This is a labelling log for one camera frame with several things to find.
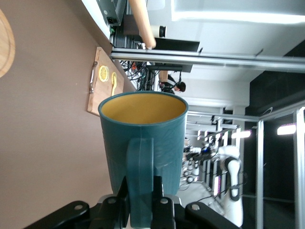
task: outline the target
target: metal pole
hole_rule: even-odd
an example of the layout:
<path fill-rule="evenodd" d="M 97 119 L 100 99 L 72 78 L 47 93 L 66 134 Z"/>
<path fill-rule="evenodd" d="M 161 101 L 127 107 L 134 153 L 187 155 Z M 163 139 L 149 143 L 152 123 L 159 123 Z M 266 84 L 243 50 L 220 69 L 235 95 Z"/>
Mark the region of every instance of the metal pole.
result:
<path fill-rule="evenodd" d="M 296 133 L 294 134 L 295 160 L 295 228 L 305 228 L 305 139 L 304 139 L 304 109 L 294 112 Z"/>
<path fill-rule="evenodd" d="M 230 119 L 230 120 L 239 120 L 239 121 L 245 121 L 245 122 L 258 122 L 259 117 L 257 116 L 247 116 L 247 115 L 241 115 L 241 114 L 220 114 L 220 113 L 210 113 L 210 112 L 199 112 L 199 111 L 189 111 L 187 113 L 189 116 L 215 116 L 215 118 L 224 118 L 224 119 Z"/>
<path fill-rule="evenodd" d="M 260 117 L 260 120 L 268 121 L 268 120 L 283 117 L 286 115 L 291 115 L 294 113 L 295 110 L 299 109 L 302 106 L 305 106 L 305 100 L 302 100 L 295 104 L 291 104 L 291 105 L 281 108 L 279 110 L 272 111 L 270 114 L 265 114 Z"/>
<path fill-rule="evenodd" d="M 111 57 L 117 60 L 160 62 L 171 64 L 201 64 L 223 67 L 251 68 L 277 72 L 305 73 L 305 58 L 253 55 L 226 55 L 169 50 L 113 48 Z"/>
<path fill-rule="evenodd" d="M 203 161 L 203 182 L 204 183 L 206 181 L 206 162 L 207 161 Z"/>
<path fill-rule="evenodd" d="M 207 186 L 210 186 L 210 172 L 211 172 L 211 160 L 208 160 L 206 162 L 206 178 L 205 183 Z"/>
<path fill-rule="evenodd" d="M 264 228 L 264 122 L 257 123 L 256 229 Z"/>

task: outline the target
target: teal mug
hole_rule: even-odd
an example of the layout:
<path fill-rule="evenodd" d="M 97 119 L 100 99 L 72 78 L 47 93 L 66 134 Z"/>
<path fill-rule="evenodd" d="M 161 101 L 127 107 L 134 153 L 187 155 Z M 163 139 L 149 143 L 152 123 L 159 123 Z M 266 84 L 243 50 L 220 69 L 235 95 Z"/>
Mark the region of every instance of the teal mug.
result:
<path fill-rule="evenodd" d="M 126 176 L 132 227 L 150 227 L 153 176 L 162 177 L 165 194 L 178 191 L 187 111 L 182 98 L 152 91 L 99 105 L 112 190 L 117 194 Z"/>

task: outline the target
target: dark wall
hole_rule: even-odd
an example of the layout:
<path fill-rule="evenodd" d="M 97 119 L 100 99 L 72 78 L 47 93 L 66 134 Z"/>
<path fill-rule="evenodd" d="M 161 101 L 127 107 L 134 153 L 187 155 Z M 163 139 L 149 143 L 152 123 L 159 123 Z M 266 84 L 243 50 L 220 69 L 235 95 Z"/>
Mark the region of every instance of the dark wall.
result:
<path fill-rule="evenodd" d="M 305 57 L 305 41 L 286 56 Z M 246 115 L 261 116 L 270 107 L 274 110 L 305 100 L 305 74 L 265 71 L 250 83 L 250 106 Z M 292 115 L 264 123 L 264 197 L 284 199 L 288 202 L 264 200 L 264 227 L 293 228 L 294 224 L 294 142 L 292 135 L 277 135 L 283 124 L 292 123 Z M 249 129 L 253 123 L 245 123 Z M 256 136 L 244 141 L 244 171 L 248 182 L 244 194 L 255 195 Z M 255 225 L 255 201 L 244 198 L 244 228 Z"/>
<path fill-rule="evenodd" d="M 305 57 L 305 41 L 286 56 Z M 261 116 L 271 106 L 276 110 L 301 100 L 305 100 L 305 74 L 265 71 L 250 83 L 246 115 Z"/>

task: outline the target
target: fluorescent light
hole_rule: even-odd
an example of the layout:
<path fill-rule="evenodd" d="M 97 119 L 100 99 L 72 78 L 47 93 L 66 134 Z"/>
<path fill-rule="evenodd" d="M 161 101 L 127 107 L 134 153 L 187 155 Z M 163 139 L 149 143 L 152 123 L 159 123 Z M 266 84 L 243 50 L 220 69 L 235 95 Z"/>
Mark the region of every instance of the fluorescent light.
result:
<path fill-rule="evenodd" d="M 277 135 L 292 135 L 296 132 L 295 124 L 282 125 L 277 129 Z"/>
<path fill-rule="evenodd" d="M 251 130 L 245 130 L 239 133 L 233 133 L 231 138 L 245 138 L 245 137 L 249 137 L 251 135 Z"/>
<path fill-rule="evenodd" d="M 289 15 L 277 13 L 221 12 L 221 11 L 183 11 L 172 10 L 172 21 L 189 20 L 228 20 L 248 21 L 256 23 L 297 24 L 304 23 L 304 15 Z"/>
<path fill-rule="evenodd" d="M 219 176 L 215 177 L 214 180 L 214 196 L 218 194 L 218 183 L 219 183 Z"/>

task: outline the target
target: person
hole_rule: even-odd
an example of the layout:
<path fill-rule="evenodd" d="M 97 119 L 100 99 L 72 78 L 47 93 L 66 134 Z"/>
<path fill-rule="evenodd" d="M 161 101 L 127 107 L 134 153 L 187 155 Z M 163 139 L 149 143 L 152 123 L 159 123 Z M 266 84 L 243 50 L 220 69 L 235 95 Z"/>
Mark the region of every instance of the person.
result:
<path fill-rule="evenodd" d="M 181 82 L 181 76 L 179 77 L 179 82 L 176 83 L 170 75 L 167 75 L 167 81 L 160 82 L 160 88 L 162 92 L 175 94 L 173 89 L 177 92 L 185 92 L 186 85 L 184 82 Z"/>

